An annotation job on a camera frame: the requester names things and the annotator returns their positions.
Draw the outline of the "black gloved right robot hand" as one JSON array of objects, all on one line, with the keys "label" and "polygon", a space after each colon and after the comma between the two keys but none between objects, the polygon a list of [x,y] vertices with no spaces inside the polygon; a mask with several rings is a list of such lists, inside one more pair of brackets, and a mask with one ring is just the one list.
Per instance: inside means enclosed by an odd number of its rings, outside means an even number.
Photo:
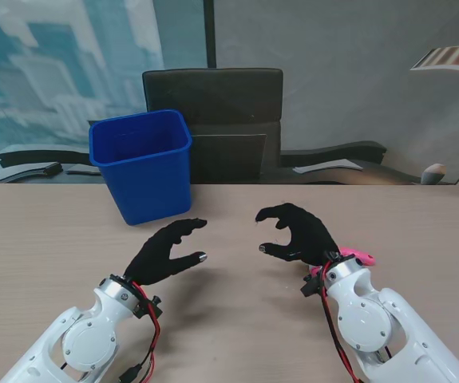
[{"label": "black gloved right robot hand", "polygon": [[322,266],[326,253],[339,253],[337,244],[321,219],[293,203],[262,208],[255,221],[263,222],[266,219],[277,219],[275,227],[278,230],[288,228],[291,233],[287,245],[260,244],[259,250],[267,255],[287,262],[300,260],[312,266]]}]

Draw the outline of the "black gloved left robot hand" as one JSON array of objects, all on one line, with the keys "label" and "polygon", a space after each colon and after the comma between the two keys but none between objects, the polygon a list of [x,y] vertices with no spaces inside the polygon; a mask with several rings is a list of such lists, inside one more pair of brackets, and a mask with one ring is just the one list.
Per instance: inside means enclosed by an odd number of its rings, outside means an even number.
[{"label": "black gloved left robot hand", "polygon": [[144,243],[125,269],[124,276],[139,286],[151,286],[202,263],[208,257],[203,251],[176,259],[171,259],[170,254],[183,237],[207,224],[207,220],[195,218],[180,219],[162,227]]}]

